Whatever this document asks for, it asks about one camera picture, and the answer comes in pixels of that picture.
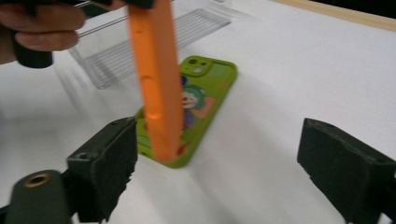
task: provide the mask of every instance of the cartoon character print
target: cartoon character print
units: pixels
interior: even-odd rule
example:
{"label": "cartoon character print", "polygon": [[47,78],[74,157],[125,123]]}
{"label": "cartoon character print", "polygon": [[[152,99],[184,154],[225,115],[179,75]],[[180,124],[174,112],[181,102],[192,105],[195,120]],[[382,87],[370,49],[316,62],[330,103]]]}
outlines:
{"label": "cartoon character print", "polygon": [[205,106],[205,91],[194,85],[183,86],[182,104],[184,108],[184,128],[187,129],[195,122],[195,117],[191,111]]}

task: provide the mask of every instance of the phone case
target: phone case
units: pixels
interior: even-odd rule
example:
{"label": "phone case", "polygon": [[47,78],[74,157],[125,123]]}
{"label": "phone case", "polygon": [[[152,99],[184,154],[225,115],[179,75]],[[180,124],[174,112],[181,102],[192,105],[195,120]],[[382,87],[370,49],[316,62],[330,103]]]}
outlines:
{"label": "phone case", "polygon": [[145,108],[135,115],[139,153],[171,168],[179,168],[189,162],[221,102],[233,85],[237,73],[233,63],[201,56],[190,56],[181,63],[179,69],[182,80],[181,102],[184,122],[183,128],[177,133],[181,135],[181,139],[174,161],[155,160],[149,138],[151,129],[144,114]]}
{"label": "phone case", "polygon": [[171,2],[156,0],[153,8],[128,9],[152,156],[159,162],[174,161],[183,109]]}

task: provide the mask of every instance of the finger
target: finger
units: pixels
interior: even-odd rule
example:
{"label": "finger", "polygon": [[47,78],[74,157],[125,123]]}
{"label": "finger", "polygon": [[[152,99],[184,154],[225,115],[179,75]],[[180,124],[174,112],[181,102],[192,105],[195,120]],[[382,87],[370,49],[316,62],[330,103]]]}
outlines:
{"label": "finger", "polygon": [[18,32],[15,39],[28,49],[54,51],[75,46],[78,42],[78,34],[74,31],[41,34]]}
{"label": "finger", "polygon": [[95,3],[95,2],[93,2],[93,3],[95,5],[97,5],[97,6],[99,6],[99,7],[102,7],[102,8],[107,9],[107,10],[116,10],[116,9],[119,9],[121,7],[125,7],[126,6],[126,3],[121,1],[121,0],[113,0],[111,2],[110,6],[103,5],[103,4],[100,4],[100,3]]}
{"label": "finger", "polygon": [[84,25],[84,12],[66,4],[37,6],[37,16],[31,17],[21,4],[1,4],[0,23],[30,33],[77,30]]}

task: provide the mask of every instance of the white surface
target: white surface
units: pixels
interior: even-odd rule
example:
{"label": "white surface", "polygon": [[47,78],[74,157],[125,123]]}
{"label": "white surface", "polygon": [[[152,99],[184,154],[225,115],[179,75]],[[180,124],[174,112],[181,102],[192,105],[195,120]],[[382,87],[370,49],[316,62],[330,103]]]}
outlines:
{"label": "white surface", "polygon": [[[296,162],[304,118],[396,159],[396,33],[270,1],[233,7],[231,25],[179,53],[239,67],[191,163],[139,158],[110,223],[344,223]],[[135,77],[96,90],[67,52],[48,69],[13,63],[0,74],[0,205],[20,178],[64,170],[69,154],[141,106]]]}

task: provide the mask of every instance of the green phone case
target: green phone case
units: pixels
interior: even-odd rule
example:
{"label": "green phone case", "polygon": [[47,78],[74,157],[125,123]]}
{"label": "green phone case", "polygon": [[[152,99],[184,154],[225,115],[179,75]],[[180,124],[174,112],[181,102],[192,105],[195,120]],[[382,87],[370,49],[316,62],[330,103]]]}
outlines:
{"label": "green phone case", "polygon": [[[170,168],[179,168],[189,162],[205,131],[214,118],[221,102],[236,79],[236,66],[230,62],[190,56],[180,65],[182,80],[182,101],[184,107],[184,128],[177,158],[162,163]],[[149,133],[143,109],[135,115],[137,119],[137,147],[141,155],[152,160]]]}

